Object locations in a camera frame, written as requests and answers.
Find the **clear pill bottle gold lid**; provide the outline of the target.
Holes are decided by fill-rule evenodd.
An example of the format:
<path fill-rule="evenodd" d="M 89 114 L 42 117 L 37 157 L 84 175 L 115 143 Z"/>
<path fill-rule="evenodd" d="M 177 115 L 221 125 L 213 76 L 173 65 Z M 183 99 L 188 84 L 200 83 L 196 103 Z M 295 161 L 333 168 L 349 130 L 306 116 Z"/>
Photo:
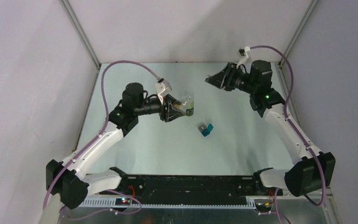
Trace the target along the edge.
<path fill-rule="evenodd" d="M 176 100 L 172 104 L 172 106 L 173 106 L 174 110 L 176 110 L 176 111 L 187 112 L 188 110 L 193 109 L 194 99 L 189 95 L 185 95 L 184 97 Z"/>

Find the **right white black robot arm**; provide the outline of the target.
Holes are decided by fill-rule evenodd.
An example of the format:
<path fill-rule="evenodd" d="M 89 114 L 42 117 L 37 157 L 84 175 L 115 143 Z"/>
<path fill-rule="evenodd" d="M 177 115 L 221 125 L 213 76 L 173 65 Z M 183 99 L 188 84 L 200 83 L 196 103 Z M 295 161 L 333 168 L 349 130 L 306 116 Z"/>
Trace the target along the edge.
<path fill-rule="evenodd" d="M 336 159 L 324 153 L 306 136 L 287 110 L 285 100 L 272 87 L 272 67 L 264 60 L 251 64 L 249 72 L 235 63 L 227 63 L 222 71 L 205 82 L 224 91 L 238 89 L 249 94 L 250 105 L 276 131 L 286 147 L 293 167 L 289 170 L 267 168 L 259 171 L 252 183 L 253 191 L 264 195 L 271 188 L 287 189 L 294 196 L 304 196 L 330 185 Z"/>

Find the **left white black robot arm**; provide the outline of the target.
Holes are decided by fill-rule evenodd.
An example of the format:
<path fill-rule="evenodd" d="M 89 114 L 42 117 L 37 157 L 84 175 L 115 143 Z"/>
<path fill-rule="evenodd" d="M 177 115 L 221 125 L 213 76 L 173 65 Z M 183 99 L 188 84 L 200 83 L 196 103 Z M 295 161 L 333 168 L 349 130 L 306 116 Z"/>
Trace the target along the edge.
<path fill-rule="evenodd" d="M 146 95 L 142 84 L 130 83 L 122 93 L 118 105 L 106 118 L 96 136 L 82 149 L 62 161 L 51 160 L 46 165 L 48 195 L 60 196 L 68 209 L 77 208 L 86 197 L 112 189 L 124 194 L 129 182 L 113 168 L 97 174 L 88 174 L 89 168 L 114 144 L 123 139 L 137 124 L 139 116 L 158 114 L 164 122 L 189 116 L 193 99 L 186 95 L 176 99 L 163 82 L 157 83 L 156 94 Z"/>

